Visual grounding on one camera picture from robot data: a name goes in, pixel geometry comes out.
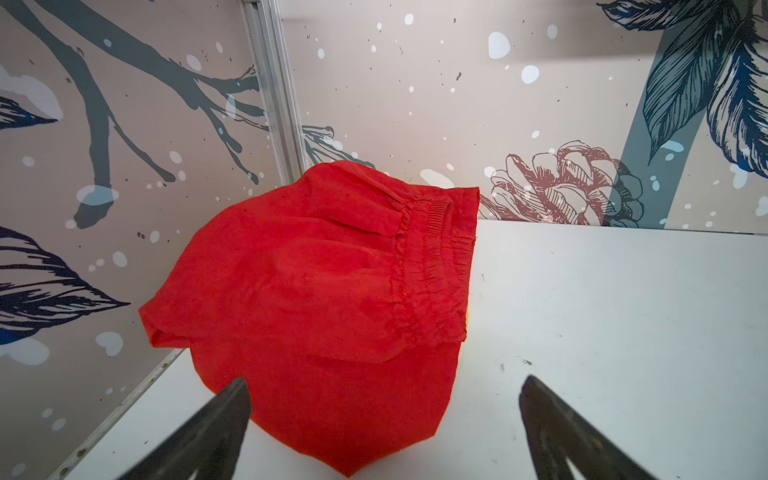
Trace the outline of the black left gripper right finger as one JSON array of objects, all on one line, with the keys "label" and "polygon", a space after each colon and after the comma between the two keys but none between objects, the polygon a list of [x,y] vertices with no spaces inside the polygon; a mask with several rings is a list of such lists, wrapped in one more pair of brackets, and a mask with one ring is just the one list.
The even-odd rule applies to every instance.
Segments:
[{"label": "black left gripper right finger", "polygon": [[539,479],[572,479],[574,470],[586,479],[655,478],[533,375],[519,408]]}]

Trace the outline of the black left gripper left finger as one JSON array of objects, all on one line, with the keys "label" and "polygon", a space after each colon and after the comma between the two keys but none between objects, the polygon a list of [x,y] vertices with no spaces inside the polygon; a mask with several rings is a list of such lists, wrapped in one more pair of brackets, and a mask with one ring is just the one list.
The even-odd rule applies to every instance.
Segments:
[{"label": "black left gripper left finger", "polygon": [[231,479],[251,415],[247,383],[232,381],[124,479]]}]

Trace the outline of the red shorts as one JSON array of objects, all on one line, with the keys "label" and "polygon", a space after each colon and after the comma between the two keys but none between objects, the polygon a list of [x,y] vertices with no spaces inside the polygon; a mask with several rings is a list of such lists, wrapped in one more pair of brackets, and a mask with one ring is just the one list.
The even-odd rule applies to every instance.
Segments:
[{"label": "red shorts", "polygon": [[139,311],[202,382],[344,476],[434,436],[465,341],[480,193],[316,165],[223,210]]}]

